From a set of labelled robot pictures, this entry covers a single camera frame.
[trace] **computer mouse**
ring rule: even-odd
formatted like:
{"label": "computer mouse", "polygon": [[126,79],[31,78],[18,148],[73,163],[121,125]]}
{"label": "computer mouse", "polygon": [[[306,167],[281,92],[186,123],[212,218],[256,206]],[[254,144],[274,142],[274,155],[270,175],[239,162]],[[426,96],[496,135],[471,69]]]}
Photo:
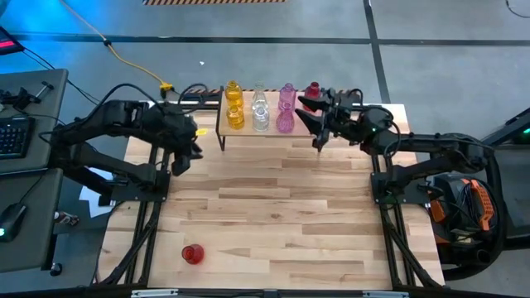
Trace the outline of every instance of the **computer mouse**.
{"label": "computer mouse", "polygon": [[0,214],[0,243],[11,242],[20,232],[27,207],[23,203],[10,204]]}

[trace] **gray floor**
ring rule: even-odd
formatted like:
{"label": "gray floor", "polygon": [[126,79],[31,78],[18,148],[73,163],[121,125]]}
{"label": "gray floor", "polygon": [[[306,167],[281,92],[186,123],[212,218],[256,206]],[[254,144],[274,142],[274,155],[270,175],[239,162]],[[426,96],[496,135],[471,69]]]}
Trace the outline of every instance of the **gray floor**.
{"label": "gray floor", "polygon": [[[285,4],[144,7],[141,1],[69,1],[101,32],[121,36],[336,37],[368,38],[362,0],[288,0]],[[521,13],[530,5],[511,1]],[[504,0],[372,0],[379,38],[388,39],[530,39],[530,20],[515,17]],[[13,33],[91,34],[57,1],[13,0],[0,26]],[[70,79],[96,97],[114,85],[131,82],[157,94],[157,82],[115,60],[100,43],[24,41]],[[312,80],[337,89],[359,87],[367,101],[378,103],[378,81],[369,45],[115,43],[119,53],[145,65],[178,89],[203,82],[211,88],[237,79],[251,88],[263,80],[268,88],[287,81],[302,88]],[[530,101],[528,47],[382,46],[383,67],[392,103],[404,103],[414,131],[463,132],[483,137]],[[22,54],[0,56],[0,73],[38,70]],[[132,90],[117,99],[141,99]],[[71,121],[92,106],[70,87],[60,118]],[[121,157],[126,140],[109,137],[93,144]],[[524,219],[528,198],[524,170],[528,155],[516,160],[499,154],[506,199]],[[60,205],[82,210],[75,201],[80,187],[65,183]],[[0,274],[0,292],[87,285],[94,272],[102,229],[61,235],[57,261],[61,276],[25,271]],[[530,253],[504,252],[487,271],[449,285],[456,289],[528,296]]]}

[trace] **yellow cable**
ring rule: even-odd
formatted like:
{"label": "yellow cable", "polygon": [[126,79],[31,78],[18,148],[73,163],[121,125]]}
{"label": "yellow cable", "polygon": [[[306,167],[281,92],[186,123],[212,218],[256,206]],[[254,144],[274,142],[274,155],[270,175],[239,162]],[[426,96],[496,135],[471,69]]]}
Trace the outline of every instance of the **yellow cable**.
{"label": "yellow cable", "polygon": [[[103,34],[101,34],[101,32],[98,31],[98,29],[94,28],[92,25],[90,25],[89,22],[87,22],[82,16],[80,16],[77,12],[75,12],[75,10],[70,7],[68,4],[66,4],[66,2],[64,0],[59,0],[60,3],[66,7],[66,9],[68,9],[68,11],[70,11],[75,17],[77,17],[78,19],[80,19],[86,26],[88,26],[90,29],[92,29],[94,32],[98,33],[99,36],[101,36],[101,38],[103,39],[103,41],[107,41],[107,37],[105,37]],[[165,91],[169,90],[172,88],[172,85],[171,84],[168,84],[166,83],[163,79],[160,79],[160,77],[156,74],[153,74],[151,71],[149,70],[146,70],[145,68],[141,67],[140,65],[136,65],[134,64],[133,62],[130,62],[130,61],[127,61],[125,60],[124,58],[120,57],[120,55],[118,55],[118,53],[116,52],[116,50],[113,48],[112,45],[110,44],[105,44],[109,49],[110,51],[114,54],[114,56],[116,56],[116,58],[118,58],[118,60],[122,61],[123,63],[125,63],[126,65],[130,65],[134,68],[137,68],[143,72],[145,72],[146,74],[152,76],[153,78],[157,79],[159,82],[160,82],[160,88],[161,89],[164,89]]]}

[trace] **red bottle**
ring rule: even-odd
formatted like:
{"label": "red bottle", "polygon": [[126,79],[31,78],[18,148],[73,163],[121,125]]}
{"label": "red bottle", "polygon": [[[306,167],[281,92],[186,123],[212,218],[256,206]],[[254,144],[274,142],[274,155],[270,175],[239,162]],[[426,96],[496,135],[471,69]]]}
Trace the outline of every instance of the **red bottle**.
{"label": "red bottle", "polygon": [[[318,83],[313,82],[307,88],[304,94],[306,98],[309,99],[318,99],[320,97],[320,86]],[[312,112],[306,105],[304,105],[306,111]]]}
{"label": "red bottle", "polygon": [[191,265],[200,263],[205,257],[205,250],[199,244],[192,244],[182,248],[182,258]]}

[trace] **black desk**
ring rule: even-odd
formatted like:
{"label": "black desk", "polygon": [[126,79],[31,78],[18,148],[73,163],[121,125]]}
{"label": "black desk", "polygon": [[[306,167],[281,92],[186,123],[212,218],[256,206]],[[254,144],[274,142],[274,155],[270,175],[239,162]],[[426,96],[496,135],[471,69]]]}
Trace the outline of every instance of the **black desk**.
{"label": "black desk", "polygon": [[[68,72],[66,70],[34,71],[19,74],[0,74],[0,89],[17,94],[24,87],[35,95],[41,89],[41,81],[54,85],[55,89],[42,98],[40,104],[31,103],[25,111],[59,117],[59,109],[65,90]],[[0,112],[0,118],[18,114],[12,107],[6,106]],[[26,158],[0,161],[0,172],[27,171],[47,167],[50,146],[43,142],[38,132],[50,131],[56,120],[35,117],[36,127]],[[43,174],[33,171],[16,175],[0,175],[0,212],[8,205],[16,203]],[[28,210],[17,237],[10,243],[0,243],[0,272],[16,271],[41,267],[49,261],[48,252],[53,239],[53,215],[59,200],[62,183],[62,170],[47,170],[41,181],[24,199]]]}

